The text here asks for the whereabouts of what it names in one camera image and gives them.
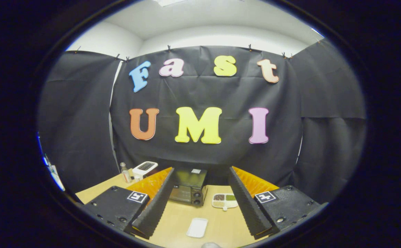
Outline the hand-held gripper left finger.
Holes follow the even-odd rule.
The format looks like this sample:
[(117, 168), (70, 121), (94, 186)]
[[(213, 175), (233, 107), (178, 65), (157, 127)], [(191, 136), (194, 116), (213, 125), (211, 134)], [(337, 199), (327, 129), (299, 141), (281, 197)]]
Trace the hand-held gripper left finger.
[(175, 169), (169, 167), (127, 188), (111, 186), (82, 208), (107, 226), (149, 239), (161, 220), (174, 179)]

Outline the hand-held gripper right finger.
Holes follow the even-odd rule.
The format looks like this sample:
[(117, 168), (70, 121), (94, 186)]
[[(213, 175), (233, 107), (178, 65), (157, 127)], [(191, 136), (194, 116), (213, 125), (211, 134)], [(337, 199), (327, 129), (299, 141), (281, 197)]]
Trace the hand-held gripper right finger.
[(228, 181), (254, 239), (286, 232), (313, 218), (328, 204), (319, 204), (292, 185), (278, 187), (231, 166)]

